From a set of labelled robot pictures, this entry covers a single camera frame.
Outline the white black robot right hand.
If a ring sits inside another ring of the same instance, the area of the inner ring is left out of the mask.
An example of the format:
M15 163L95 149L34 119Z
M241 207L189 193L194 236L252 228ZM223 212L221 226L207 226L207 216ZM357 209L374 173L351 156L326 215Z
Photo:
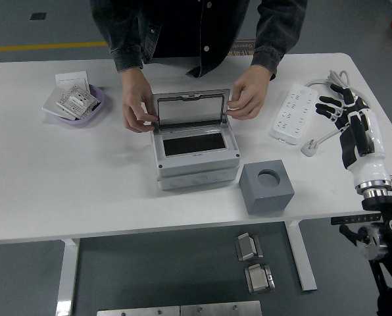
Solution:
M375 113L363 99L349 88L331 84L343 101L321 96L316 112L330 119L341 135L344 167L353 174L358 194L371 188L391 188L389 173L384 167L385 150Z

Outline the person's right hand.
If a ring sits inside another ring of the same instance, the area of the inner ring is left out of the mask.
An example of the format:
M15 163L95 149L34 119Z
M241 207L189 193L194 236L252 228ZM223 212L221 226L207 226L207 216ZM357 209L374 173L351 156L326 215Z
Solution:
M139 67L121 70L122 112L124 126L135 133L154 130L158 121L153 106L153 93L150 84Z

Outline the person's left hand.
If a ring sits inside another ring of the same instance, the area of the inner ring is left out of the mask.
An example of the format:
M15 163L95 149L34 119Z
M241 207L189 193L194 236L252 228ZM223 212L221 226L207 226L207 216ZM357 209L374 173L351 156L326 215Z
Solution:
M234 83L232 100L226 114L234 119L255 118L264 105L270 79L274 73L259 65L251 65Z

